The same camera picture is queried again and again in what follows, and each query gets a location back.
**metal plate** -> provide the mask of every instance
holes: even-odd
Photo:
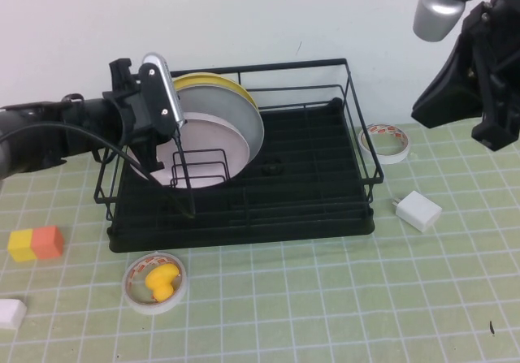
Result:
[[[257,109],[240,94],[219,85],[200,84],[177,90],[185,112],[197,112],[225,119],[235,126],[249,145],[251,162],[262,147],[264,129]]]

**toy block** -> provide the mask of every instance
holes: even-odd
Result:
[[[36,260],[37,256],[31,248],[33,230],[12,231],[9,235],[7,251],[11,254],[14,261]]]
[[[63,236],[58,227],[37,227],[33,229],[31,249],[38,259],[62,256]]]

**dish rack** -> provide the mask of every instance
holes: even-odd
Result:
[[[374,230],[372,190],[384,173],[346,59],[171,75],[192,72],[224,75],[253,95],[265,128],[262,149],[239,175],[210,188],[176,188],[175,176],[168,188],[160,188],[121,159],[102,164],[94,200],[106,206],[112,251],[359,236]],[[316,82],[323,78],[331,83]],[[361,130],[373,162],[362,158]],[[225,153],[218,163],[228,172]]]

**white tape roll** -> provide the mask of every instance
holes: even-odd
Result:
[[[149,295],[148,300],[144,297],[138,298],[137,294],[133,293],[136,284],[140,285],[141,290],[145,289],[145,276],[153,268],[168,263],[176,265],[180,272],[179,276],[177,276],[174,281],[175,293],[173,296],[163,302],[157,302],[151,299],[152,293],[148,291],[149,294],[146,292],[146,294]],[[184,265],[177,257],[172,256],[169,253],[155,252],[135,260],[132,265],[128,267],[124,273],[122,290],[124,299],[136,312],[141,314],[165,313],[182,301],[184,294],[188,290],[188,276],[186,275]]]
[[[402,144],[402,150],[399,153],[395,154],[378,154],[377,156],[379,162],[381,164],[395,164],[396,162],[403,161],[406,156],[408,156],[408,153],[410,151],[410,138],[406,135],[405,132],[403,132],[400,128],[392,126],[392,125],[386,125],[384,123],[377,123],[368,125],[366,127],[366,130],[368,131],[368,134],[376,135],[376,134],[391,134],[395,136]],[[372,153],[366,146],[366,136],[365,132],[361,130],[359,134],[357,135],[357,140],[359,141],[359,146],[361,147],[361,152],[364,158],[372,158]]]

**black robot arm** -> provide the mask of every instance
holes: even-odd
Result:
[[[58,166],[66,162],[64,158],[80,153],[92,152],[101,161],[98,150],[105,145],[84,133],[59,126],[31,126],[20,131],[37,123],[83,128],[119,149],[128,145],[145,171],[163,168],[157,161],[156,147],[176,138],[182,123],[177,121],[171,91],[161,78],[161,64],[143,63],[139,69],[140,83],[131,75],[130,66],[128,58],[110,64],[112,91],[103,93],[100,99],[86,101],[81,95],[72,94],[60,102],[4,107],[0,111],[0,137],[17,132],[0,143],[0,179]]]

